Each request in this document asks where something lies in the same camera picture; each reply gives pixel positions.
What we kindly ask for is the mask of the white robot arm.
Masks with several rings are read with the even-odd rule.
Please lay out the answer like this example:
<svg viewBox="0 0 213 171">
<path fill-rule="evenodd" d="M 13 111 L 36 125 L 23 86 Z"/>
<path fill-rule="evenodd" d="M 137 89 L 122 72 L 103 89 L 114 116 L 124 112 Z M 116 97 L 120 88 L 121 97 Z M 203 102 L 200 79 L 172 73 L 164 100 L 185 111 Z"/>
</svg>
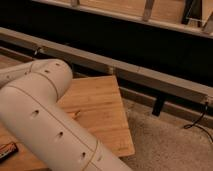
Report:
<svg viewBox="0 0 213 171">
<path fill-rule="evenodd" d="M 52 171 L 132 171 L 57 106 L 72 78 L 58 59 L 0 69 L 0 121 Z"/>
</svg>

